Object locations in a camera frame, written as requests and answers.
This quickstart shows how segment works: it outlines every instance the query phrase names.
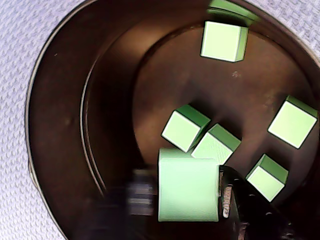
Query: white fabric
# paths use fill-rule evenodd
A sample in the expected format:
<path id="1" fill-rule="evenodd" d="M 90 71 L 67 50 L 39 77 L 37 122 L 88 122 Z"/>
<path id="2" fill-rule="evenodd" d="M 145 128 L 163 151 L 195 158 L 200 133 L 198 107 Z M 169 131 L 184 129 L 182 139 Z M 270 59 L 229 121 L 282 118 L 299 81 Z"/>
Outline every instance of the white fabric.
<path id="1" fill-rule="evenodd" d="M 250 0 L 320 56 L 320 0 Z M 27 87 L 55 26 L 82 0 L 0 0 L 0 240 L 61 240 L 28 172 Z"/>

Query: large green cube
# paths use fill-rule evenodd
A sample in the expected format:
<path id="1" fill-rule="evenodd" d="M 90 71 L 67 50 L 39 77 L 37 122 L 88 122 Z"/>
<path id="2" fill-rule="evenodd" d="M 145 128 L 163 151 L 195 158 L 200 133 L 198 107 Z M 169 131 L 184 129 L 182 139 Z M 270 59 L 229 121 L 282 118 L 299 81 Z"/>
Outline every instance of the large green cube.
<path id="1" fill-rule="evenodd" d="M 223 165 L 240 143 L 239 139 L 217 123 L 200 140 L 191 156 L 197 159 L 215 159 Z"/>
<path id="2" fill-rule="evenodd" d="M 271 202 L 285 187 L 288 174 L 288 170 L 264 154 L 246 179 Z"/>
<path id="3" fill-rule="evenodd" d="M 173 111 L 162 132 L 162 137 L 185 153 L 192 148 L 210 119 L 190 105 Z"/>
<path id="4" fill-rule="evenodd" d="M 299 149 L 318 119 L 317 110 L 288 96 L 268 132 Z"/>
<path id="5" fill-rule="evenodd" d="M 248 28 L 206 21 L 203 31 L 201 56 L 237 62 L 244 59 Z"/>
<path id="6" fill-rule="evenodd" d="M 229 0 L 212 0 L 209 4 L 209 13 L 218 13 L 221 14 L 221 10 L 225 11 L 226 16 L 240 19 L 246 23 L 247 26 L 250 26 L 254 21 L 258 21 L 259 17 L 248 9 L 239 6 Z"/>
<path id="7" fill-rule="evenodd" d="M 219 165 L 179 149 L 159 150 L 159 222 L 218 222 Z"/>

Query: light green block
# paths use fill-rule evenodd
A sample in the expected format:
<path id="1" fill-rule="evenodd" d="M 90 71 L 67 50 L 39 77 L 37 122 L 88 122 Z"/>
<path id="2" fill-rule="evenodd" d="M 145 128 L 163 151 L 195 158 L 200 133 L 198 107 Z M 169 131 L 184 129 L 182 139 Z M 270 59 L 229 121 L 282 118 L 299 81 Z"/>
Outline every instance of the light green block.
<path id="1" fill-rule="evenodd" d="M 248 28 L 206 21 L 203 31 L 201 56 L 237 62 L 244 59 Z"/>
<path id="2" fill-rule="evenodd" d="M 288 174 L 288 170 L 264 154 L 246 179 L 271 202 L 285 187 Z"/>
<path id="3" fill-rule="evenodd" d="M 288 96 L 268 132 L 299 149 L 318 120 L 318 112 Z"/>
<path id="4" fill-rule="evenodd" d="M 197 159 L 216 159 L 223 165 L 240 143 L 239 139 L 217 123 L 200 140 L 191 156 Z"/>
<path id="5" fill-rule="evenodd" d="M 162 137 L 185 153 L 192 148 L 210 119 L 190 105 L 173 111 L 162 132 Z"/>
<path id="6" fill-rule="evenodd" d="M 219 165 L 179 149 L 159 150 L 159 222 L 218 222 Z"/>
<path id="7" fill-rule="evenodd" d="M 229 12 L 229 16 L 244 20 L 247 26 L 259 20 L 259 17 L 253 12 L 227 0 L 213 0 L 209 4 L 208 12 L 217 13 L 215 10 L 225 10 Z"/>

